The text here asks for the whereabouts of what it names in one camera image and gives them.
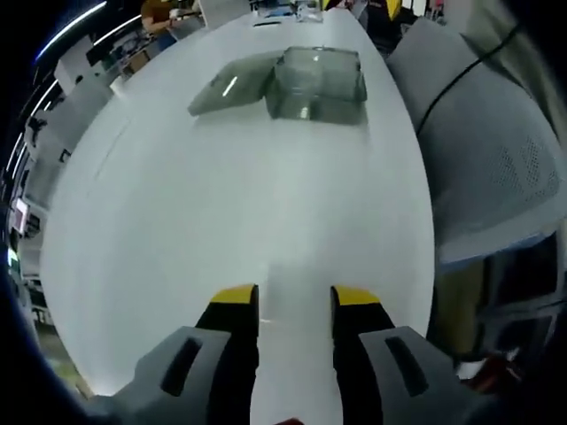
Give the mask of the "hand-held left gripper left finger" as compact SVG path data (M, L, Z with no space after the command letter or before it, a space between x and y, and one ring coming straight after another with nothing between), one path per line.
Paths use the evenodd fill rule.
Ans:
M113 397L120 424L247 424L259 365L259 288L213 296L193 327L145 354Z

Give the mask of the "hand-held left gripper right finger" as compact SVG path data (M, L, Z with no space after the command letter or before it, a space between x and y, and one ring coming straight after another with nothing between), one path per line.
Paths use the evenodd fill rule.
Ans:
M367 290L330 289L333 367L345 424L471 424L487 397Z

